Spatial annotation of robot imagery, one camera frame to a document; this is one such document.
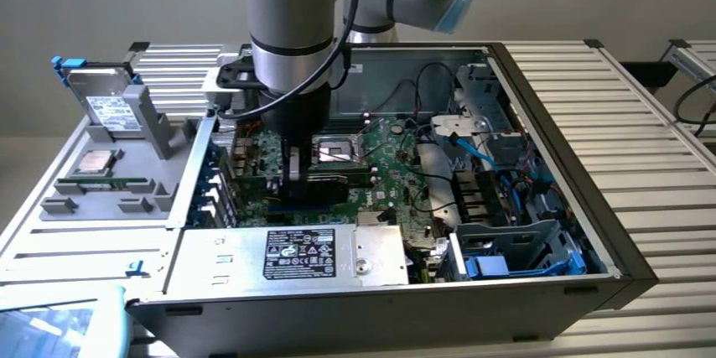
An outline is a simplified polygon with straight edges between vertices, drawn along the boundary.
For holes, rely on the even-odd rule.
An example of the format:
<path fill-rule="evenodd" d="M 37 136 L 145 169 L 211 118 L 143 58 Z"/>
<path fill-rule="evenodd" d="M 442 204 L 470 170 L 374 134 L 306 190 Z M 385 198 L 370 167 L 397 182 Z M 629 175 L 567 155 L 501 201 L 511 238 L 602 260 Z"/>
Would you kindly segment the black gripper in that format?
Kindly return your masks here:
<path fill-rule="evenodd" d="M 329 109 L 330 85 L 322 84 L 261 115 L 265 127 L 281 138 L 281 171 L 286 181 L 306 181 L 311 137 L 326 124 Z"/>

